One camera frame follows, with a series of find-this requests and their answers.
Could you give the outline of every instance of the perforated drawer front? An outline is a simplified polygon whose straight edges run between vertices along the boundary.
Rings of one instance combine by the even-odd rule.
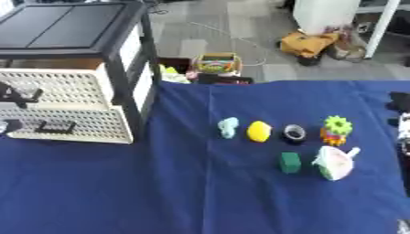
[[[113,89],[104,68],[97,70],[0,69],[0,81],[25,94],[42,89],[31,108],[108,110]]]
[[[40,110],[18,109],[0,110],[0,120],[19,120],[23,127],[8,136],[25,139],[48,139],[61,141],[102,142],[130,144],[133,136],[121,107],[109,111],[92,110]],[[37,133],[40,124],[47,122],[48,128],[65,129],[68,122],[75,122],[72,133]]]

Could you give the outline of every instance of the white cabinet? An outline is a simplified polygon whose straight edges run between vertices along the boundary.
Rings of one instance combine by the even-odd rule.
[[[352,22],[361,0],[297,0],[294,18],[308,35]]]

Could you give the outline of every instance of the floor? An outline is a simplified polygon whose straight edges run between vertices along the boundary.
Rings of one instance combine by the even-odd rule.
[[[384,38],[372,60],[360,64],[325,57],[317,67],[299,66],[293,56],[275,48],[280,37],[297,28],[291,14],[276,8],[280,2],[195,0],[161,4],[158,10],[167,13],[151,15],[158,54],[194,58],[204,52],[234,51],[245,64],[243,76],[256,82],[410,80],[410,69],[402,65],[403,55],[410,55],[410,48],[405,39],[392,36]]]

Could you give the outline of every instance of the orange toy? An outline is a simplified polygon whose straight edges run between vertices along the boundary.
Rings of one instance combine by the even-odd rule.
[[[346,143],[345,136],[327,135],[325,128],[320,129],[320,138],[323,140],[323,143],[331,146],[341,146]]]

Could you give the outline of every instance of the white drawer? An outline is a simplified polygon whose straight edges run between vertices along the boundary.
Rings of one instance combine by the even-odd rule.
[[[7,134],[12,138],[115,144],[134,140],[121,107],[109,111],[8,108],[0,110],[0,120],[21,121],[21,129]],[[39,133],[42,122],[47,122],[47,128],[59,130],[66,129],[70,122],[75,122],[75,126],[71,133]]]

